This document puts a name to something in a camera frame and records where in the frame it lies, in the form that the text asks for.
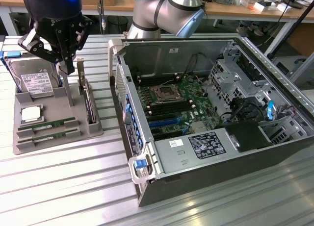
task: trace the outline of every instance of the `aluminum extrusion table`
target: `aluminum extrusion table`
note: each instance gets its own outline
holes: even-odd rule
[[[20,50],[17,41],[18,37],[7,37],[2,50]],[[15,85],[5,66],[0,66],[0,225],[314,222],[314,149],[305,149],[278,166],[138,208],[109,90],[107,42],[108,36],[90,36],[78,51],[78,57],[86,60],[103,136],[19,156],[11,147]],[[69,77],[70,82],[76,80],[77,74]]]

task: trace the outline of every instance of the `hard drive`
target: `hard drive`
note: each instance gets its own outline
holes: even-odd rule
[[[27,53],[3,55],[2,62],[10,71],[18,92],[29,92],[34,99],[53,96],[53,88],[61,86],[61,80],[53,63]]]

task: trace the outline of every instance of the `robotic arm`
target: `robotic arm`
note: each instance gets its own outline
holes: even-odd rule
[[[73,57],[87,40],[93,21],[82,15],[82,0],[24,0],[30,15],[29,34],[18,44],[52,63],[60,63],[66,75],[75,71]],[[52,50],[44,49],[44,38]]]
[[[128,38],[160,38],[160,28],[190,37],[201,23],[202,0],[135,0]]]

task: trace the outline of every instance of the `power supply label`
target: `power supply label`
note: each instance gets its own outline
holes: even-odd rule
[[[199,159],[226,153],[215,132],[192,136],[188,139]]]

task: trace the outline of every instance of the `black robot end effector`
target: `black robot end effector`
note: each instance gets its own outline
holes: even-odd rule
[[[75,71],[72,58],[87,40],[93,21],[82,15],[81,0],[24,0],[30,14],[29,34],[18,44],[26,51],[52,63],[65,62],[61,70]],[[52,50],[44,49],[42,37]]]

